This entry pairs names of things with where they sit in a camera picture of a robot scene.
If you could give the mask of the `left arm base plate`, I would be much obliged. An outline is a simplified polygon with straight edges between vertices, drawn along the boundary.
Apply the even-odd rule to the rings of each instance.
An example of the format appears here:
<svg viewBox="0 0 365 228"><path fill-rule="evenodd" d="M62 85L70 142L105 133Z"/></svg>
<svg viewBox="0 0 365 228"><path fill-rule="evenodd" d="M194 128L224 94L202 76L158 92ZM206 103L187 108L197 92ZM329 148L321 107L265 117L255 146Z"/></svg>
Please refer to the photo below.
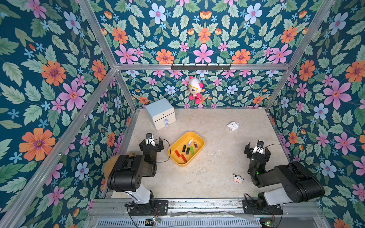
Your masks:
<svg viewBox="0 0 365 228"><path fill-rule="evenodd" d="M168 214L168 200L151 200L147 204L132 203L129 214L132 216L164 216Z"/></svg>

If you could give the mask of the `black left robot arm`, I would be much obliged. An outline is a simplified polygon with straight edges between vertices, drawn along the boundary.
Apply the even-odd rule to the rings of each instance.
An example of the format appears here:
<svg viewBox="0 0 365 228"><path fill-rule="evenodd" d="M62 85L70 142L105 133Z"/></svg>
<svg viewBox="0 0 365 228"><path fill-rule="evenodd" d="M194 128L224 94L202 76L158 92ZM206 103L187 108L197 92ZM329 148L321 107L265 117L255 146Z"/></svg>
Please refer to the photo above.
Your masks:
<svg viewBox="0 0 365 228"><path fill-rule="evenodd" d="M116 155L105 164L107 188L130 197L135 204L152 204L153 193L142 184L143 177L154 177L157 172L157 153L164 149L163 139L146 134L139 147L142 154Z"/></svg>

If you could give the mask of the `red translucent usb drive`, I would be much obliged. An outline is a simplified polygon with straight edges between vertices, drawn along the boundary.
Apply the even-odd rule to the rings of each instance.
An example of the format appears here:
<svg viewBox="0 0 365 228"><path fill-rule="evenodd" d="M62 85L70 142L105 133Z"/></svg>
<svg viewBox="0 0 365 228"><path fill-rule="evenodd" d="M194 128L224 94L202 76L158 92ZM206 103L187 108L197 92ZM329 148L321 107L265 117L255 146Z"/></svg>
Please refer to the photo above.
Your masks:
<svg viewBox="0 0 365 228"><path fill-rule="evenodd" d="M182 158L182 160L183 160L184 163L187 163L187 159L186 159L186 157L185 157L184 154L181 155L181 158Z"/></svg>

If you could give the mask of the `yellow plastic storage box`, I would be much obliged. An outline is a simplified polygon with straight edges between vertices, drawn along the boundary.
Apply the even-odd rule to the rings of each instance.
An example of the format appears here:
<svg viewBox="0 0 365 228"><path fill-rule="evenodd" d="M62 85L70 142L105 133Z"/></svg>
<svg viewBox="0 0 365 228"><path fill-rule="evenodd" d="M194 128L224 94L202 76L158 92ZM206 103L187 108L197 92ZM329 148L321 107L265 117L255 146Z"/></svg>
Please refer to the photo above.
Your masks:
<svg viewBox="0 0 365 228"><path fill-rule="evenodd" d="M187 166L203 149L205 141L195 132L187 132L168 149L168 155L178 166Z"/></svg>

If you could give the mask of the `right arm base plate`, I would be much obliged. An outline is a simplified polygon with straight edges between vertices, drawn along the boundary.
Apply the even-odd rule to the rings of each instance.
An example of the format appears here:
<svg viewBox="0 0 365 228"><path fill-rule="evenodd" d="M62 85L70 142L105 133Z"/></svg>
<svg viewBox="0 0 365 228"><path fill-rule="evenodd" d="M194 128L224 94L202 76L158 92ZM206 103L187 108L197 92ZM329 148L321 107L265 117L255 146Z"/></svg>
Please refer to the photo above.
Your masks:
<svg viewBox="0 0 365 228"><path fill-rule="evenodd" d="M281 215L283 212L280 205L270 206L249 198L242 200L242 207L245 214L252 215Z"/></svg>

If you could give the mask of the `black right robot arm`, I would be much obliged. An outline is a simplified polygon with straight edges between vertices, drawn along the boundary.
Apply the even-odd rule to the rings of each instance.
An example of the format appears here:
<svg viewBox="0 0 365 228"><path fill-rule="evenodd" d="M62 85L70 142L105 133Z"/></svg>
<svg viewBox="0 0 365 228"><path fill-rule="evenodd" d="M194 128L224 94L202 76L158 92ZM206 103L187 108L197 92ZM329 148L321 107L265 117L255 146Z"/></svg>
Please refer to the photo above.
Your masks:
<svg viewBox="0 0 365 228"><path fill-rule="evenodd" d="M250 160L248 174L253 185L258 188L281 185L258 194L256 207L259 210L286 203L302 203L325 195L323 184L298 161L278 165L267 171L266 163L271 157L271 152L264 146L263 141L257 141L253 148L248 143L244 154Z"/></svg>

